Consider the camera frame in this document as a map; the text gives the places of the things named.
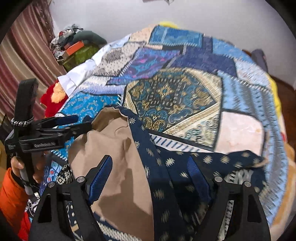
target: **red plush toy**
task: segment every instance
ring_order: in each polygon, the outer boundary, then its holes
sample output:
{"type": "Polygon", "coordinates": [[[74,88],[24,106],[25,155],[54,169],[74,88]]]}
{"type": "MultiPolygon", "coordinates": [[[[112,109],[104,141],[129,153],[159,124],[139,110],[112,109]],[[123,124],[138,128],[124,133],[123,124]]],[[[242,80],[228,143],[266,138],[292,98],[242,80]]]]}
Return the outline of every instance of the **red plush toy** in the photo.
{"type": "Polygon", "coordinates": [[[67,99],[66,92],[57,80],[40,98],[40,103],[46,106],[45,117],[55,116],[67,99]]]}

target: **patchwork quilt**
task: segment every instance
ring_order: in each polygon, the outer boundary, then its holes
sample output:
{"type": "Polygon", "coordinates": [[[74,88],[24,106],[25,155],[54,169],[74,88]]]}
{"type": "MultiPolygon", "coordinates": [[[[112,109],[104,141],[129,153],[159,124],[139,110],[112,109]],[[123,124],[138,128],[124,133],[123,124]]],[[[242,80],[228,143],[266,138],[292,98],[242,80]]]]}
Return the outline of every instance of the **patchwork quilt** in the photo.
{"type": "MultiPolygon", "coordinates": [[[[273,240],[283,232],[295,195],[295,165],[287,157],[275,111],[269,76],[242,50],[204,34],[157,25],[134,33],[123,46],[105,53],[57,115],[95,117],[106,105],[133,112],[149,131],[154,145],[185,153],[223,153],[249,150],[266,160],[261,182],[262,203],[273,240]]],[[[66,148],[54,150],[67,160],[66,148]]],[[[64,183],[66,166],[45,172],[49,181],[64,183]]],[[[237,170],[227,181],[242,183],[252,174],[237,170]]],[[[71,216],[71,203],[67,209],[71,216]]],[[[219,239],[227,232],[232,203],[228,205],[219,239]]],[[[103,217],[98,222],[111,240],[139,240],[117,235],[103,217]]],[[[77,223],[71,223],[82,240],[77,223]]]]}

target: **white wall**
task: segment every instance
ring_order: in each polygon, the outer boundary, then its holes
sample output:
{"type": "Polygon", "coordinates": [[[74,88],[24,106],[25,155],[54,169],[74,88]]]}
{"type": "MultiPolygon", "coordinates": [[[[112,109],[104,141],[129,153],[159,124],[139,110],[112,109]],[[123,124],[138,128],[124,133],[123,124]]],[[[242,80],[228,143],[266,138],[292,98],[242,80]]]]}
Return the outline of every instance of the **white wall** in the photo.
{"type": "Polygon", "coordinates": [[[231,41],[239,48],[261,48],[269,72],[296,87],[296,39],[265,0],[53,0],[59,32],[73,23],[108,42],[149,24],[172,21],[180,28],[231,41]]]}

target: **striped curtain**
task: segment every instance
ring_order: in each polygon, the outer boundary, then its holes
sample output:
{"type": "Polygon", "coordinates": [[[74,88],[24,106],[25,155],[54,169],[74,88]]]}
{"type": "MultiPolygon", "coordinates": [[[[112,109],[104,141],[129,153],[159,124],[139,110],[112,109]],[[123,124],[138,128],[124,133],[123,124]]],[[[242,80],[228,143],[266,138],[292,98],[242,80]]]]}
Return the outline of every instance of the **striped curtain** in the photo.
{"type": "Polygon", "coordinates": [[[0,45],[0,120],[14,114],[21,80],[36,78],[39,83],[33,114],[44,117],[39,99],[58,76],[66,74],[49,49],[53,25],[47,0],[34,0],[15,20],[0,45]]]}

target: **orange jacket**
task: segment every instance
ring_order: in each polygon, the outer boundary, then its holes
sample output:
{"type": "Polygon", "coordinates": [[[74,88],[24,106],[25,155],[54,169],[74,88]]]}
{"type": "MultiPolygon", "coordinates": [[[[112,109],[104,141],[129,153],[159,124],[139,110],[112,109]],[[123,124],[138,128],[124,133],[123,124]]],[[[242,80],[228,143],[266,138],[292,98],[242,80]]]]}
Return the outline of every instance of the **orange jacket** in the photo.
{"type": "Polygon", "coordinates": [[[28,195],[24,188],[20,187],[13,179],[11,171],[11,168],[9,168],[3,179],[0,191],[0,209],[15,233],[18,233],[24,217],[28,195]]]}

